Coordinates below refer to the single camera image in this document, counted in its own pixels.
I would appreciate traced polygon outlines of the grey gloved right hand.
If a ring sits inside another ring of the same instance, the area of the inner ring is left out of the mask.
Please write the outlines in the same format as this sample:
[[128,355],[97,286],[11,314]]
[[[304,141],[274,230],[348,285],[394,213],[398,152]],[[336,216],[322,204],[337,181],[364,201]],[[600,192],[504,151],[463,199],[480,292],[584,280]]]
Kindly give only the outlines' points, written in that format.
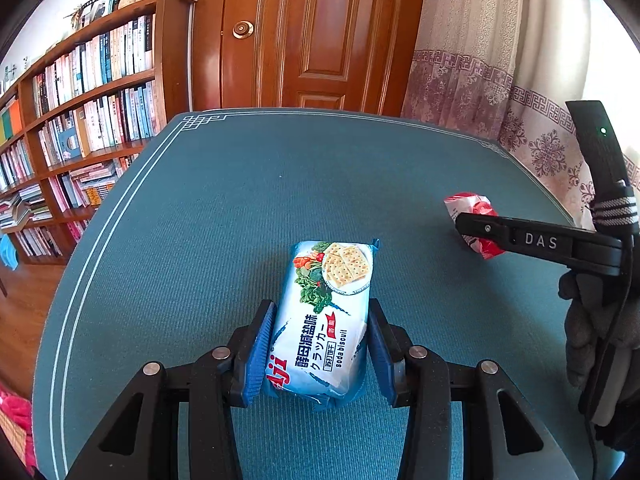
[[[617,301],[604,299],[600,276],[570,271],[559,280],[559,296],[570,300],[564,323],[566,374],[573,387],[583,389],[596,364],[596,343],[605,339],[617,310]],[[639,289],[632,288],[611,339],[616,348],[634,352],[620,398],[639,390]]]

